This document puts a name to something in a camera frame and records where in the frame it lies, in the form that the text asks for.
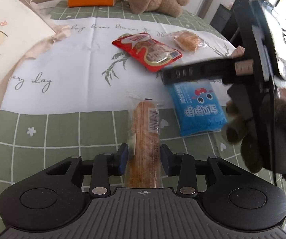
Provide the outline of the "gloved hand on right gripper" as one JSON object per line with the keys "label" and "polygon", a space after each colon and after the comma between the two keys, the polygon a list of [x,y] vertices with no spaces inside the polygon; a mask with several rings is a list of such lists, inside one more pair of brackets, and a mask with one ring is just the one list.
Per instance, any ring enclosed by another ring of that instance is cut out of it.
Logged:
{"label": "gloved hand on right gripper", "polygon": [[[260,170],[270,169],[268,164],[263,162],[263,154],[258,151],[258,141],[250,134],[249,122],[240,114],[236,104],[228,101],[226,104],[227,114],[233,121],[225,124],[222,135],[229,144],[241,143],[241,156],[245,166],[251,173],[258,173]],[[286,135],[286,100],[275,100],[275,127],[284,131]],[[281,174],[286,180],[286,173]]]}

